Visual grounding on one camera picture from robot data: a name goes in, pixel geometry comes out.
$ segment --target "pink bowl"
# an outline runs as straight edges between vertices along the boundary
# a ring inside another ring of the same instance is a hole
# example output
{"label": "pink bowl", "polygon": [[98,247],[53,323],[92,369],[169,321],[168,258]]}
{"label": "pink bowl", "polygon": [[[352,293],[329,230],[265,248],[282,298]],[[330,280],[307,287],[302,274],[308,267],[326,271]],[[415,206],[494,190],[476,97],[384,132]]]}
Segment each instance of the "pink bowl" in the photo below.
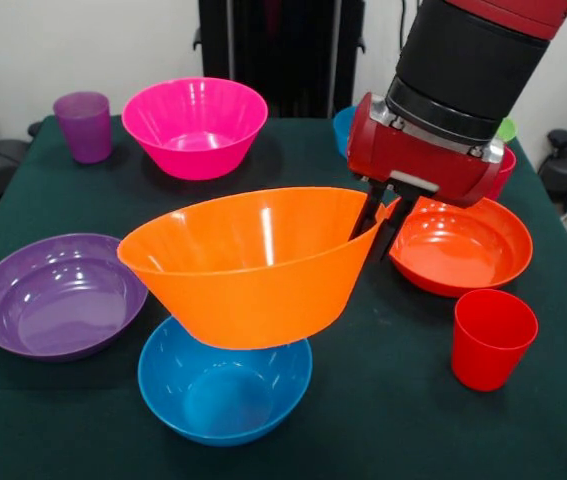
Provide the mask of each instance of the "pink bowl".
{"label": "pink bowl", "polygon": [[123,126],[167,174],[209,180],[234,170],[267,119],[265,100],[220,78],[179,78],[130,99]]}

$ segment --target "wall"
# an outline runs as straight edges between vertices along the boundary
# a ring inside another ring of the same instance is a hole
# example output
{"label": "wall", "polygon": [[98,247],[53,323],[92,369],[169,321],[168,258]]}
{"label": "wall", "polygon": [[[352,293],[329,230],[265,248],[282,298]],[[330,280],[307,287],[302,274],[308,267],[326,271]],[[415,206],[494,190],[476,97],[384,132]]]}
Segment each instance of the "wall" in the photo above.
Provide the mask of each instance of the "wall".
{"label": "wall", "polygon": [[98,90],[120,113],[149,84],[202,73],[197,0],[0,0],[0,138],[56,98]]}
{"label": "wall", "polygon": [[[25,137],[60,95],[95,89],[112,111],[151,83],[201,74],[191,50],[197,0],[0,0],[0,137]],[[407,28],[416,0],[407,0]],[[385,93],[398,59],[399,0],[367,0],[354,99]],[[567,128],[567,21],[513,111],[520,139],[538,163],[545,135]]]}
{"label": "wall", "polygon": [[[409,26],[416,1],[407,3]],[[358,55],[355,101],[370,90],[385,94],[398,60],[400,11],[399,0],[367,0],[363,37],[368,49]],[[538,165],[549,150],[547,132],[567,128],[567,20],[521,94],[512,117],[530,160]]]}

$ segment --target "blue cup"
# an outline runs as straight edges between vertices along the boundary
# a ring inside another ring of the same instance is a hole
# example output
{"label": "blue cup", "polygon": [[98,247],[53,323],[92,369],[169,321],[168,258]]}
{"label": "blue cup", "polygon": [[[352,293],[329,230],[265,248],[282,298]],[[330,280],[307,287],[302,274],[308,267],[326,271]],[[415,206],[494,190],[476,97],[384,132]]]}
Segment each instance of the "blue cup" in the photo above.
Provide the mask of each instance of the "blue cup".
{"label": "blue cup", "polygon": [[347,158],[347,139],[350,135],[352,122],[354,121],[354,112],[356,112],[356,106],[347,107],[337,113],[332,120],[334,135],[336,137],[336,148],[338,148],[339,153],[345,158]]}

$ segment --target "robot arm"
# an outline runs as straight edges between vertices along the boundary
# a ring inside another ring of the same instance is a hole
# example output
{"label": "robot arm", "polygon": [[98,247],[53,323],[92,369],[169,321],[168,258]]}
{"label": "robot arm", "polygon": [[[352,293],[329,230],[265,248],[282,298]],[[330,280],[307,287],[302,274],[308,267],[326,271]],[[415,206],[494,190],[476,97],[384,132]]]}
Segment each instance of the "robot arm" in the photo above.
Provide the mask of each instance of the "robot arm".
{"label": "robot arm", "polygon": [[494,135],[566,17],[567,0],[423,2],[386,96],[368,93],[350,131],[348,167],[370,182],[353,237],[386,188],[401,200],[382,256],[418,196],[466,207],[488,192],[504,152]]}

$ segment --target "purple cup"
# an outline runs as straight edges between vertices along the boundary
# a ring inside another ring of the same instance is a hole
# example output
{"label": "purple cup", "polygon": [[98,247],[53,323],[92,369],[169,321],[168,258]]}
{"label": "purple cup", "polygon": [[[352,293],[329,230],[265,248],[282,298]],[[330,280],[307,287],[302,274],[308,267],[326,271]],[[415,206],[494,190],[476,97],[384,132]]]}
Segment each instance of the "purple cup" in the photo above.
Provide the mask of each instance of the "purple cup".
{"label": "purple cup", "polygon": [[75,92],[54,102],[54,114],[72,157],[79,163],[97,163],[112,152],[110,102],[97,92]]}

